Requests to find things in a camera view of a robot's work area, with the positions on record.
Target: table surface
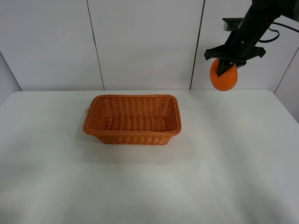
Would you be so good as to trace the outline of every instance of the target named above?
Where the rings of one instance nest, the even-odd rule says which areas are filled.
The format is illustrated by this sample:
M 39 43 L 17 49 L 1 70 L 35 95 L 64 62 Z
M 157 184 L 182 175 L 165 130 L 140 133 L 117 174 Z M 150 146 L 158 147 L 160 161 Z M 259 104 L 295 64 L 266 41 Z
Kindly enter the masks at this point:
M 182 132 L 104 145 L 82 131 L 101 94 L 171 94 Z M 298 158 L 269 91 L 17 92 L 0 106 L 0 223 L 299 223 Z

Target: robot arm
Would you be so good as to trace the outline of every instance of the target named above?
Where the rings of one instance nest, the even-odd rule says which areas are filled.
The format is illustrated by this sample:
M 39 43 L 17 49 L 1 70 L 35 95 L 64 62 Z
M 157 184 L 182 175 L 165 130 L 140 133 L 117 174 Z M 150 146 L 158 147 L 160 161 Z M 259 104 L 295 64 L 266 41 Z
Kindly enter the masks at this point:
M 246 61 L 256 56 L 263 57 L 264 48 L 255 47 L 263 34 L 267 31 L 274 20 L 281 15 L 299 21 L 299 0 L 252 0 L 252 5 L 244 18 L 226 18 L 230 36 L 224 45 L 208 49 L 205 52 L 206 60 L 218 58 L 211 68 L 211 80 L 227 82 L 226 77 L 232 78 L 229 82 L 236 82 L 237 68 L 244 66 Z M 225 86 L 217 88 L 228 90 L 234 87 Z

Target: wicker basket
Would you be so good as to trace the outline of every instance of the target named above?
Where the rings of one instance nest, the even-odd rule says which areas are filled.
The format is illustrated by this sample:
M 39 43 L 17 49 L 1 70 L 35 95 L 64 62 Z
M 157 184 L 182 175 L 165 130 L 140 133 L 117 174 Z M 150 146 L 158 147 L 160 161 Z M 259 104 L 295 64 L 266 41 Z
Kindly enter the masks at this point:
M 165 145 L 181 131 L 171 95 L 102 95 L 93 99 L 83 131 L 106 144 Z

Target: orange wicker basket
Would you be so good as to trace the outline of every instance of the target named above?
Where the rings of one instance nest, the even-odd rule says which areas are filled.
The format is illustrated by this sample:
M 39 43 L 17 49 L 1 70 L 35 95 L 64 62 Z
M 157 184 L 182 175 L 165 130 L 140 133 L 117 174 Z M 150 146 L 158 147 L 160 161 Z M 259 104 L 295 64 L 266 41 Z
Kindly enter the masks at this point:
M 83 125 L 106 144 L 165 145 L 181 131 L 171 95 L 102 95 L 93 99 Z

